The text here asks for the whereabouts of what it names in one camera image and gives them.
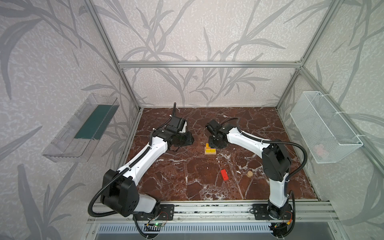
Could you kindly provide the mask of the red block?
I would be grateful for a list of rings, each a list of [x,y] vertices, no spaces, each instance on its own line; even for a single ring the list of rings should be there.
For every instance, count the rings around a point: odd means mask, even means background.
[[[220,171],[220,173],[221,173],[222,178],[223,178],[224,181],[228,181],[229,180],[229,176],[228,176],[228,173],[227,173],[226,170],[223,169],[223,170]]]

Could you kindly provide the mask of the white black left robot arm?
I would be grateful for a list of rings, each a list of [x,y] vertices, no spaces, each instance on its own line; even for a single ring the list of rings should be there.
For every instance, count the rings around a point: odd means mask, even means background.
[[[179,149],[194,143],[187,124],[185,119],[176,115],[176,108],[173,108],[170,118],[151,131],[149,142],[137,155],[118,170],[105,173],[101,189],[89,203],[89,216],[101,218],[119,214],[128,217],[144,213],[156,218],[160,215],[160,201],[139,194],[137,186],[153,163],[172,146]]]

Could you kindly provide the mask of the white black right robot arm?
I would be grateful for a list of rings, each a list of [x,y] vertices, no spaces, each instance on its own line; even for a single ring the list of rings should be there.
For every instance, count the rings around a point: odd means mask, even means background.
[[[264,174],[270,181],[270,196],[267,212],[272,219],[280,219],[289,210],[287,185],[295,174],[300,172],[308,161],[308,153],[305,148],[293,142],[281,140],[267,140],[251,135],[240,129],[238,125],[224,121],[219,124],[211,120],[206,124],[209,136],[209,146],[214,149],[223,149],[228,144],[238,145],[262,159]],[[290,172],[292,160],[286,145],[294,146],[303,153],[303,161],[298,168]]]

